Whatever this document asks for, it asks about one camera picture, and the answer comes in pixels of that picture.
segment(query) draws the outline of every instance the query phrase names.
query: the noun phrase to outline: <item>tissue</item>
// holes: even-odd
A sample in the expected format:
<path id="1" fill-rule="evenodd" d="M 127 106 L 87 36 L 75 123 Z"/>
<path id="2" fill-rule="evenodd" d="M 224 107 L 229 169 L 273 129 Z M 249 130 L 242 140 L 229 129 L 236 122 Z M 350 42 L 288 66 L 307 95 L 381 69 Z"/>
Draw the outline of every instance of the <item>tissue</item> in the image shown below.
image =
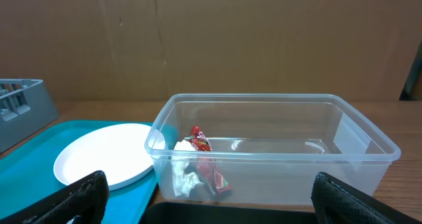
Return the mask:
<path id="1" fill-rule="evenodd" d="M 179 151 L 195 151 L 191 143 L 183 140 L 177 142 L 174 150 Z M 175 196 L 185 195 L 189 197 L 191 190 L 196 185 L 203 185 L 203 182 L 199 181 L 199 177 L 195 172 L 189 174 L 185 173 L 186 167 L 190 162 L 189 157 L 175 157 L 171 158 L 171 167 L 173 170 L 173 191 Z"/>

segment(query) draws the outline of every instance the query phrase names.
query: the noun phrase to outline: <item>candy wrapper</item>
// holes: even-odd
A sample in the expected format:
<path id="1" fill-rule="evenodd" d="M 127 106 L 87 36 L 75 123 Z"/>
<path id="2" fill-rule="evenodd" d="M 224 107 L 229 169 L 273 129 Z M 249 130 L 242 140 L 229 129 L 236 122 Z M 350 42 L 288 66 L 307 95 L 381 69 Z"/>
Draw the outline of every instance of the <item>candy wrapper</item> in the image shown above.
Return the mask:
<path id="1" fill-rule="evenodd" d="M 191 131 L 191 139 L 189 142 L 192 144 L 196 151 L 211 152 L 212 147 L 205 134 L 197 127 L 194 126 Z M 220 169 L 216 165 L 214 158 L 200 157 L 194 164 L 198 175 L 202 177 L 203 182 L 207 184 L 212 195 L 217 198 L 223 198 L 231 193 L 231 185 L 226 181 Z"/>

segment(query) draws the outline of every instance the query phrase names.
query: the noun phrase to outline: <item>teal tray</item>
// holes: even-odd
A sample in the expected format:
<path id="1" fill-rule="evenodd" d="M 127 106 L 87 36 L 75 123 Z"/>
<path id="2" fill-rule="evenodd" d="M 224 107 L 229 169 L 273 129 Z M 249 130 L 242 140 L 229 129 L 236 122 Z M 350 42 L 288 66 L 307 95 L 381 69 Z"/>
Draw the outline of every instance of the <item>teal tray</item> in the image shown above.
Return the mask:
<path id="1" fill-rule="evenodd" d="M 61 123 L 0 160 L 0 219 L 65 187 L 54 177 L 53 165 L 67 145 L 93 130 L 120 123 L 123 122 Z M 102 223 L 138 223 L 156 185 L 156 175 L 151 171 L 139 181 L 111 191 Z"/>

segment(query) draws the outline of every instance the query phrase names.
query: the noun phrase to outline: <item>brown cardboard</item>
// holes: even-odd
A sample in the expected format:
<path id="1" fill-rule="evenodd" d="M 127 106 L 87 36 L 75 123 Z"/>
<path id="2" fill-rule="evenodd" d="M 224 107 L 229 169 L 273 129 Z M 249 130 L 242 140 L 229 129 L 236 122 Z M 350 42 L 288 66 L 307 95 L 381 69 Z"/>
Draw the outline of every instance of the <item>brown cardboard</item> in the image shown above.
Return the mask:
<path id="1" fill-rule="evenodd" d="M 169 91 L 398 99 L 421 2 L 158 0 Z"/>
<path id="2" fill-rule="evenodd" d="M 54 99 L 167 97 L 154 0 L 0 0 L 0 78 Z"/>
<path id="3" fill-rule="evenodd" d="M 185 92 L 396 100 L 420 0 L 0 0 L 0 77 L 55 99 Z"/>

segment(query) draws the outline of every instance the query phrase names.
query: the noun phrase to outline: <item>white plate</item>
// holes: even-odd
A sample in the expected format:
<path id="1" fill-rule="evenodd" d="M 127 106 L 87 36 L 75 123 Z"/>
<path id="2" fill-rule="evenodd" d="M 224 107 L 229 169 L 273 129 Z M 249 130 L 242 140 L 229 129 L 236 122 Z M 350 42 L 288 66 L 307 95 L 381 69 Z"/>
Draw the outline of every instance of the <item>white plate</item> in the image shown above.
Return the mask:
<path id="1" fill-rule="evenodd" d="M 144 143 L 151 127 L 135 123 L 92 131 L 69 144 L 54 162 L 57 180 L 69 185 L 94 171 L 104 171 L 110 190 L 131 184 L 152 169 Z M 157 149 L 165 141 L 160 133 Z"/>

